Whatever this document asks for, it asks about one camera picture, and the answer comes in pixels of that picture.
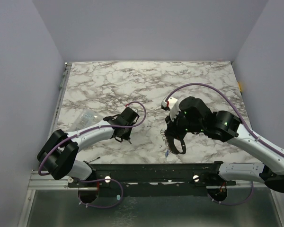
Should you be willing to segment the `wire keyring with keys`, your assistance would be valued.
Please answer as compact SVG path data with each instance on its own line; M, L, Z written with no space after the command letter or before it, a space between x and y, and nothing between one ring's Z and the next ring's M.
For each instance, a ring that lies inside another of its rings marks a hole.
M169 148L169 144L168 144L168 140L167 140L167 137L165 135L165 129L161 129L160 130L160 134L162 135L162 140L164 141L165 145L167 146L167 150L165 152L165 158L167 159L169 154L170 154L170 148Z

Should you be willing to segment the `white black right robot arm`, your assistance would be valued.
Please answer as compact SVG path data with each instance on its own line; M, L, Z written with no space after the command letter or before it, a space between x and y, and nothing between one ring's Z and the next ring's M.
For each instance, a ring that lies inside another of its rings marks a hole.
M257 163L216 162L218 168L208 173L211 184L243 180L263 183L284 193L284 149L250 132L239 117L228 111L212 112L201 99L193 96L181 102L170 97L162 101L161 108L169 112L164 135L171 153L184 155L186 134L202 133L236 146L259 160Z

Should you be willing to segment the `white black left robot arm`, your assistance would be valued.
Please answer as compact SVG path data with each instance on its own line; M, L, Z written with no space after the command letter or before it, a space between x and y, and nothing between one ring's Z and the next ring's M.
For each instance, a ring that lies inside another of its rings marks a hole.
M94 169L88 162L76 160L77 154L103 140L130 140L132 126L138 119L138 113L126 107L121 114L105 117L79 131L56 130L37 155L40 163L46 158L40 167L44 167L55 180L69 176L79 179L86 187L91 186L95 181Z

